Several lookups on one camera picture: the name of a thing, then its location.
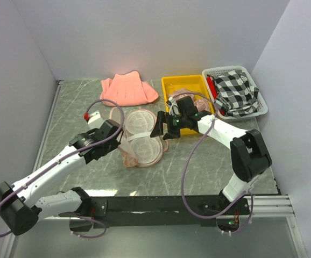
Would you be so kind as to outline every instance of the red connector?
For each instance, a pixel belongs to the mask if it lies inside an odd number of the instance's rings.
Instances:
[[[90,119],[89,113],[84,113],[84,119],[85,119],[86,122],[89,121],[89,119]]]

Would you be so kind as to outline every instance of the cable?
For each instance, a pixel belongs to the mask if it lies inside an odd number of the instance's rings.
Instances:
[[[89,222],[91,222],[91,223],[97,223],[97,224],[103,226],[103,228],[104,228],[104,231],[103,231],[102,233],[100,233],[100,234],[98,234],[98,235],[93,235],[93,236],[80,235],[80,234],[78,234],[78,233],[76,233],[76,232],[73,232],[73,231],[71,232],[73,235],[76,235],[76,236],[79,237],[79,238],[86,238],[86,239],[99,238],[99,237],[101,237],[102,235],[104,235],[104,234],[106,233],[106,231],[107,231],[107,226],[106,226],[104,223],[102,223],[102,222],[100,222],[100,221],[98,221],[98,220],[90,219],[90,218],[85,218],[85,217],[79,216],[79,215],[77,215],[77,214],[75,214],[75,213],[71,213],[71,215],[72,215],[72,216],[75,216],[75,217],[77,217],[77,218],[79,218],[79,219],[83,219],[83,220],[89,221]]]
[[[173,96],[173,98],[177,98],[178,96],[181,96],[181,95],[184,95],[184,94],[189,94],[189,92],[183,92],[183,93],[180,93],[180,94],[177,94],[175,96]],[[185,205],[185,207],[187,208],[187,210],[194,216],[200,218],[200,219],[215,219],[216,217],[219,217],[221,215],[223,215],[225,212],[227,212],[237,201],[239,201],[239,199],[241,199],[245,194],[247,193],[250,193],[250,192],[246,192],[246,191],[243,191],[233,202],[231,202],[224,210],[222,210],[221,212],[215,214],[215,215],[212,215],[212,216],[202,216],[202,215],[199,215],[197,214],[196,212],[194,212],[188,205],[187,203],[187,200],[186,200],[186,197],[185,197],[185,194],[184,194],[184,182],[185,182],[185,176],[186,176],[186,173],[187,173],[187,169],[188,169],[188,165],[189,165],[189,162],[190,162],[190,159],[192,158],[195,150],[197,149],[197,147],[200,145],[200,143],[204,140],[204,138],[209,134],[209,132],[213,129],[214,127],[214,123],[215,123],[215,119],[216,119],[216,116],[217,116],[217,108],[214,104],[213,101],[211,101],[209,98],[207,98],[206,96],[204,96],[203,94],[200,94],[198,92],[190,92],[190,94],[194,94],[194,95],[198,95],[198,96],[201,96],[202,98],[206,99],[207,101],[209,101],[213,107],[214,107],[214,116],[215,118],[213,119],[213,121],[211,122],[211,125],[210,127],[208,128],[207,132],[203,134],[203,136],[197,141],[197,143],[195,144],[195,146],[193,147],[193,149],[190,151],[190,154],[189,154],[189,157],[187,159],[187,162],[185,164],[185,167],[184,167],[184,171],[183,171],[183,174],[182,174],[182,180],[181,180],[181,195],[182,195],[182,200],[183,200],[183,203]],[[250,193],[251,195],[251,210],[253,210],[253,198],[252,198],[252,193]],[[250,215],[248,217],[248,220],[247,220],[247,223],[250,221],[251,219],[251,216],[252,216],[252,212],[250,212]],[[239,229],[243,229],[245,227],[246,223],[243,224],[243,226]]]
[[[124,113],[123,113],[122,108],[121,108],[117,103],[115,103],[114,101],[111,101],[111,100],[109,100],[109,99],[98,99],[98,100],[94,101],[91,105],[89,105],[89,107],[88,107],[87,110],[86,110],[86,113],[89,112],[89,110],[92,108],[92,106],[93,106],[94,104],[96,104],[96,103],[98,103],[98,102],[102,102],[102,101],[110,102],[110,103],[112,103],[113,105],[115,105],[115,106],[119,109],[119,111],[120,111],[120,113],[121,113],[121,124],[119,125],[119,128],[117,129],[117,131],[116,131],[115,133],[113,133],[110,137],[107,137],[106,139],[104,139],[104,140],[102,140],[102,141],[96,142],[96,143],[94,143],[94,144],[91,144],[91,145],[82,147],[82,148],[77,149],[77,150],[75,150],[75,151],[73,151],[73,152],[71,152],[71,153],[68,153],[67,155],[65,155],[65,156],[63,156],[62,158],[60,158],[60,159],[58,160],[58,162],[62,162],[62,161],[64,161],[65,159],[67,159],[67,158],[73,156],[74,154],[77,154],[77,153],[79,153],[79,152],[86,151],[87,149],[91,149],[91,148],[96,147],[96,146],[98,146],[98,145],[100,145],[100,144],[103,144],[103,143],[105,143],[105,142],[111,140],[112,138],[114,138],[115,136],[117,136],[117,135],[120,133],[120,131],[122,130],[123,124],[124,124]],[[26,188],[27,188],[30,184],[32,184],[34,181],[36,181],[37,179],[39,179],[40,177],[42,177],[44,174],[46,174],[48,171],[50,171],[52,168],[54,168],[55,166],[57,166],[57,165],[58,165],[58,162],[55,162],[55,163],[51,164],[49,167],[45,168],[42,172],[40,172],[37,176],[33,177],[33,178],[30,179],[27,183],[25,183],[24,186],[21,186],[20,188],[18,188],[18,189],[15,190],[14,192],[10,193],[8,196],[6,196],[6,198],[4,198],[4,199],[0,202],[0,208],[1,208],[7,201],[9,201],[13,196],[15,196],[15,195],[17,195],[18,193],[20,193],[23,189],[26,189]],[[100,225],[103,224],[103,226],[105,227],[105,230],[104,230],[104,232],[103,232],[103,234],[104,234],[104,233],[106,232],[106,230],[107,230],[107,229],[106,229],[106,226],[104,225],[104,223],[99,222],[99,221],[96,221],[96,220],[95,220],[94,222],[95,222],[95,223],[98,223],[98,224],[100,224]],[[5,236],[7,236],[7,235],[9,235],[9,234],[11,234],[11,233],[12,233],[11,231],[8,231],[8,232],[6,232],[6,233],[4,233],[4,234],[0,234],[0,238],[3,238],[3,237],[5,237]],[[97,236],[91,236],[90,238],[98,238],[98,237],[100,237],[100,236],[102,236],[102,234],[99,234],[99,235],[97,235]]]

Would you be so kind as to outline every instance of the white wall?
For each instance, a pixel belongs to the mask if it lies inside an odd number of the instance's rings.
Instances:
[[[252,70],[288,0],[13,0],[55,78]]]
[[[16,7],[0,0],[0,183],[32,171],[55,86]]]
[[[311,257],[311,1],[291,0],[252,76],[269,107],[260,128]]]

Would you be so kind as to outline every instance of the pink towel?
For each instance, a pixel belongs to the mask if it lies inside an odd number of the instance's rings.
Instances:
[[[137,71],[102,81],[103,92],[100,98],[115,101],[120,106],[143,105],[155,101],[159,95],[147,82],[142,82]]]

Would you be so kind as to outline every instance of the red item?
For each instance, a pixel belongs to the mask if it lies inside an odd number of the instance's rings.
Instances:
[[[89,113],[84,113],[84,119],[85,119],[86,122],[89,121],[89,119],[90,119]]]
[[[213,99],[216,99],[216,97],[218,96],[218,92],[216,92],[215,84],[214,84],[214,82],[210,76],[207,77],[207,83],[208,83],[208,87],[210,89],[210,92],[213,95]],[[219,110],[219,111],[220,111],[221,115],[225,116],[224,111],[222,111],[222,110]]]

